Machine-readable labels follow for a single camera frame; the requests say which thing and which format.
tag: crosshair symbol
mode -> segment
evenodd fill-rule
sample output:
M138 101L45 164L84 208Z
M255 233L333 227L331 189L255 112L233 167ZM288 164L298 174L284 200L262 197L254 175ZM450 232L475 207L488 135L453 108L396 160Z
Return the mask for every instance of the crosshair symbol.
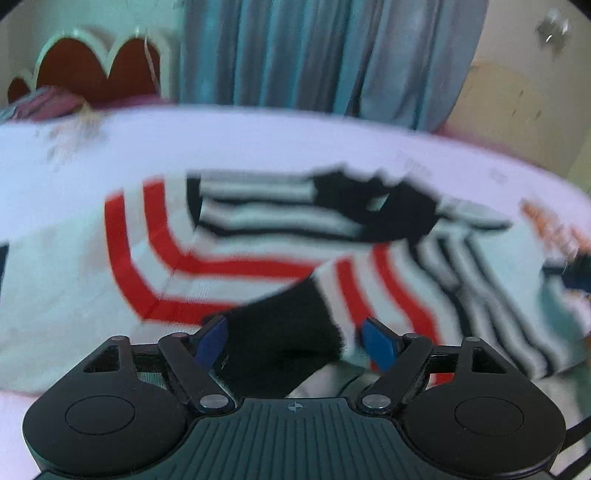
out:
M287 408L289 408L293 413L298 413L304 406L301 403L293 402L290 403Z

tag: red stripe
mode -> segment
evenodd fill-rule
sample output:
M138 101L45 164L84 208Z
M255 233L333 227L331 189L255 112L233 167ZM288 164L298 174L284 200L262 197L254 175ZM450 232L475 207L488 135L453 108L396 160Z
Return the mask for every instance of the red stripe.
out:
M142 319L198 324L205 315L234 305L159 298L136 270L129 249L123 195L105 202L105 235L113 277L129 305Z
M404 284L396 275L396 265L391 256L388 255L389 244L379 244L372 248L372 259L374 267L388 290L393 301L404 311L413 329L420 335L430 338L433 343L439 345L439 334L436 328L436 321L431 313L424 308L412 295L406 291ZM449 374L437 374L435 383L437 385L449 381Z
M353 323L359 327L367 317L372 317L374 314L357 288L353 275L353 262L350 258L344 258L337 262L336 274L349 316Z
M195 252L182 252L168 228L163 181L144 185L144 210L148 237L154 252L170 268L200 275L227 275L258 278L303 279L319 265L312 262L290 262L273 259L228 258L209 260Z

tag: blue curtain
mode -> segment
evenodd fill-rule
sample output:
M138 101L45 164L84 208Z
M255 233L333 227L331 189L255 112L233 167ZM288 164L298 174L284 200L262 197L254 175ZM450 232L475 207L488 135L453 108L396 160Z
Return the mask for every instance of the blue curtain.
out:
M183 103L293 108L432 131L488 0L189 0Z

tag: headboard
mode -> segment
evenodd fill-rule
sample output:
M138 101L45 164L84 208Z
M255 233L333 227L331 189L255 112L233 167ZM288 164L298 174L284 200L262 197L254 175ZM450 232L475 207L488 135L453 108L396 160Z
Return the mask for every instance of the headboard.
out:
M8 86L13 102L38 87L56 85L101 105L137 95L157 95L145 51L144 32L137 29L111 45L98 33L76 28L52 36L41 49L34 71L20 71ZM161 34L147 34L147 49L164 99L174 98L172 48Z

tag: silver screw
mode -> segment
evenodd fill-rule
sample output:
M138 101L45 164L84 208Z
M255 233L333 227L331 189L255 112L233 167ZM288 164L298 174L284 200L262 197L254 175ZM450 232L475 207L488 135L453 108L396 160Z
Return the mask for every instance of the silver screw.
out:
M224 395L212 394L212 395L205 395L199 403L204 408L209 408L211 410L219 410L220 408L224 408L226 405L230 403L227 397Z
M361 403L370 410L383 410L392 402L386 395L374 394L363 397Z

